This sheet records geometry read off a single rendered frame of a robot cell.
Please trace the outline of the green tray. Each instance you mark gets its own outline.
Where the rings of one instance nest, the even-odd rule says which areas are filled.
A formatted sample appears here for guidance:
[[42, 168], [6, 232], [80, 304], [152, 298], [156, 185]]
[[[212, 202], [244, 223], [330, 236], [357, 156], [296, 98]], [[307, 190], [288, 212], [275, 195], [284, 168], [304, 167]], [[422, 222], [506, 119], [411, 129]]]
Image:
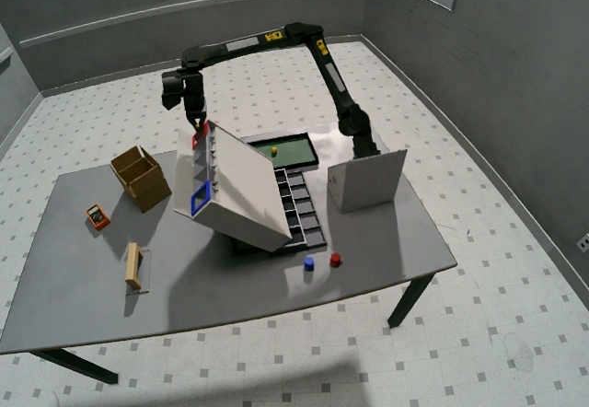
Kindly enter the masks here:
[[[318, 164], [318, 155], [308, 133], [274, 137], [247, 144], [272, 159], [273, 170], [297, 169]], [[275, 153], [271, 151], [273, 147], [277, 148]]]

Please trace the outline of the blue square band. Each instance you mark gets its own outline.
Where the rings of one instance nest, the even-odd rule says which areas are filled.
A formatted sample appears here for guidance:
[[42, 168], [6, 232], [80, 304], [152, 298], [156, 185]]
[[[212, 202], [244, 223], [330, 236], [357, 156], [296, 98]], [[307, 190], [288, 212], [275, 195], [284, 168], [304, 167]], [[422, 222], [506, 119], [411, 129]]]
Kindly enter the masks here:
[[[194, 210], [194, 197], [206, 186], [206, 199]], [[192, 195], [191, 197], [191, 215], [194, 215], [203, 205], [205, 205], [208, 200], [211, 199], [210, 196], [210, 181], [206, 181], [203, 186]]]

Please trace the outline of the orange pocket multimeter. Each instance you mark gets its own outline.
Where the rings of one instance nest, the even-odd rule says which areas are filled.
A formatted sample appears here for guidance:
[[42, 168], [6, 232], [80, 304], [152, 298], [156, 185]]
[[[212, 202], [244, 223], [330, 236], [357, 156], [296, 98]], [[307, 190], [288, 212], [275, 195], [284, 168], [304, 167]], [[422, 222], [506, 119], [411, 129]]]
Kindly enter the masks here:
[[97, 230], [101, 230], [110, 223], [109, 219], [97, 203], [87, 209], [86, 213]]

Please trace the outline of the brown cardboard box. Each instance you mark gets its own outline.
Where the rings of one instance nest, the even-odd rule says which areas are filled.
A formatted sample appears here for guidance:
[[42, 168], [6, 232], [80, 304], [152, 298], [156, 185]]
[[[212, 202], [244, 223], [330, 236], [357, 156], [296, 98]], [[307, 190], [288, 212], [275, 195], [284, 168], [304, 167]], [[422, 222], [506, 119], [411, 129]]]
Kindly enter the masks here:
[[114, 174], [118, 179], [120, 177], [123, 189], [126, 185], [127, 193], [132, 199], [134, 197], [137, 206], [145, 213], [172, 194], [172, 191], [159, 163], [142, 147], [141, 150], [144, 157], [135, 145], [112, 159], [110, 162], [113, 167], [110, 167], [116, 170], [113, 169]]

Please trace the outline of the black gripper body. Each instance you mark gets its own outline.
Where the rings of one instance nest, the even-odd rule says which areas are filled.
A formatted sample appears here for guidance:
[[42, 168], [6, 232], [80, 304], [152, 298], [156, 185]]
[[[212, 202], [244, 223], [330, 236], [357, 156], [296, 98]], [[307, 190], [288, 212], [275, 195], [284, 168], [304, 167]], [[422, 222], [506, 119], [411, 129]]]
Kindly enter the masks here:
[[[197, 95], [197, 94], [192, 94], [192, 95], [195, 96], [196, 110], [186, 110], [186, 117], [187, 118], [206, 117], [207, 116], [207, 109], [206, 109], [207, 105], [206, 105], [206, 97], [204, 96], [204, 91], [202, 93], [199, 93], [199, 95]], [[203, 98], [205, 98], [205, 99], [203, 100]], [[201, 114], [201, 116], [200, 116], [200, 114]]]

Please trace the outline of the red square band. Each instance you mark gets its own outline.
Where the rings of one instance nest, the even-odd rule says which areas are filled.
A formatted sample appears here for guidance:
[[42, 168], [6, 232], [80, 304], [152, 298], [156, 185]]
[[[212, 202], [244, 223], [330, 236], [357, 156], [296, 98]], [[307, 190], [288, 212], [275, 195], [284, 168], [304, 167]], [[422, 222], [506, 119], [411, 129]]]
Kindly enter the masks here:
[[[195, 136], [197, 135], [197, 133], [192, 137], [192, 149], [199, 144], [199, 142], [208, 134], [208, 122], [206, 121], [206, 123], [203, 125], [203, 127], [205, 127], [205, 134], [200, 138], [200, 140], [195, 144]], [[202, 128], [203, 128], [202, 127]]]

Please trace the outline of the blue round cap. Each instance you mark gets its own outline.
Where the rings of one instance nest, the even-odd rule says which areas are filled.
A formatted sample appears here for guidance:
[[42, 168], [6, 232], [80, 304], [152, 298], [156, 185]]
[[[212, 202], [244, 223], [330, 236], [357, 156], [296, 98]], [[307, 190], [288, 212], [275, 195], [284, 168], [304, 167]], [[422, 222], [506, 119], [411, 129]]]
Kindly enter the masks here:
[[311, 258], [311, 257], [305, 258], [304, 268], [307, 271], [311, 271], [311, 270], [313, 270], [314, 267], [315, 267], [315, 264], [314, 264], [313, 258]]

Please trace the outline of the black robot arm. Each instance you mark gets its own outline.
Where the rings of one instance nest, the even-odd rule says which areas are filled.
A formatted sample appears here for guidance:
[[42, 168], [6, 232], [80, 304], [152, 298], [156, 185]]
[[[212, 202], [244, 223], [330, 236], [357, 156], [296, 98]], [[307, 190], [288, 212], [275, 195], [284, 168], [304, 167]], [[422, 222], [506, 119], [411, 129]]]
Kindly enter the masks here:
[[[344, 136], [353, 136], [354, 157], [352, 159], [381, 155], [381, 151], [376, 148], [376, 143], [373, 143], [370, 118], [364, 110], [361, 110], [359, 103], [355, 104], [352, 100], [329, 52], [323, 31], [324, 29], [319, 25], [295, 22], [275, 30], [231, 41], [186, 49], [181, 55], [181, 68], [161, 75], [164, 89], [161, 95], [162, 104], [167, 110], [171, 110], [178, 106], [183, 98], [184, 110], [196, 110], [195, 96], [188, 95], [186, 91], [197, 95], [202, 93], [203, 74], [198, 71], [255, 52], [304, 43], [310, 50], [336, 106], [340, 133]], [[311, 34], [311, 37], [308, 34]], [[301, 39], [301, 36], [305, 37]], [[185, 80], [185, 87], [183, 80]]]

